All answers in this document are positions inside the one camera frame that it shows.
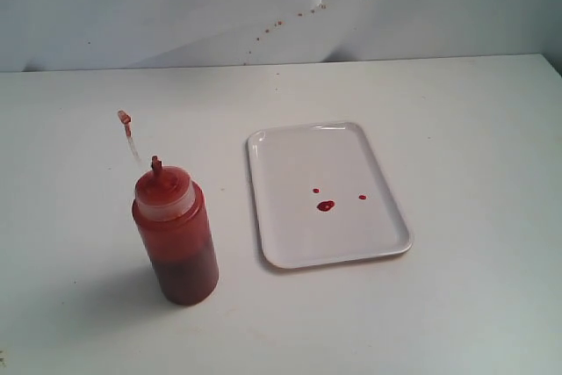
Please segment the red sauce drops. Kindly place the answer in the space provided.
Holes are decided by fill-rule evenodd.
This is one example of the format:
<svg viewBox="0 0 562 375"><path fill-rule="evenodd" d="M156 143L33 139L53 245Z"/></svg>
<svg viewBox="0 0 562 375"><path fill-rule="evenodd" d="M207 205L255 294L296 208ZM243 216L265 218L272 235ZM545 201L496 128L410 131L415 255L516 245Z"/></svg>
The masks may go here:
<svg viewBox="0 0 562 375"><path fill-rule="evenodd" d="M313 187L311 193L319 198L316 209L323 213L332 211L338 205L351 204L351 200L365 201L369 198L364 192L353 194L352 191L326 190L321 187Z"/></svg>

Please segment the red sauce squeeze bottle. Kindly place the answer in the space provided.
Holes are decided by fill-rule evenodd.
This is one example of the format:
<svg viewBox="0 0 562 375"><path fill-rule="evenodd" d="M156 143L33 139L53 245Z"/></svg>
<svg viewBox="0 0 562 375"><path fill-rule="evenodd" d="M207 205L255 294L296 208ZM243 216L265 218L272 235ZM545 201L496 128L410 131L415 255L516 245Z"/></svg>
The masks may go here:
<svg viewBox="0 0 562 375"><path fill-rule="evenodd" d="M210 296L220 270L205 196L191 174L152 156L135 183L132 216L163 296L180 306Z"/></svg>

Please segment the white rectangular plastic tray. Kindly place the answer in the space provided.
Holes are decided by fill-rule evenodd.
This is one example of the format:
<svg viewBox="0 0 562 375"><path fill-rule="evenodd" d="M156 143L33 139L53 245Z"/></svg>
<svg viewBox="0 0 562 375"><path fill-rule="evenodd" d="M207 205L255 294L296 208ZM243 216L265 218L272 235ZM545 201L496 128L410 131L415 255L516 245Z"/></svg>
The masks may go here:
<svg viewBox="0 0 562 375"><path fill-rule="evenodd" d="M363 128L330 122L247 139L261 251L281 270L400 256L409 233Z"/></svg>

